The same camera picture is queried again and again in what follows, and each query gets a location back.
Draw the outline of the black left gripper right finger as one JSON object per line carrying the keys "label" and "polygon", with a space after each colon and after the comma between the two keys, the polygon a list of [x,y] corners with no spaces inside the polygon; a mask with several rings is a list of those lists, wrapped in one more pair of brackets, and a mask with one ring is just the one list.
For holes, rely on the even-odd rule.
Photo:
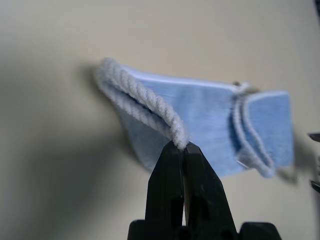
{"label": "black left gripper right finger", "polygon": [[232,222],[223,184],[198,146],[183,152],[183,180],[188,222]]}

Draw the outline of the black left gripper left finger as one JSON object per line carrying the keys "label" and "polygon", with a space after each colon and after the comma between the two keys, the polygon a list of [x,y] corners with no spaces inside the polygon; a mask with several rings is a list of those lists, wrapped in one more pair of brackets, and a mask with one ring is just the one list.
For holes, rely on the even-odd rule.
{"label": "black left gripper left finger", "polygon": [[164,146],[148,181],[146,221],[182,221],[185,199],[182,156],[172,141]]}

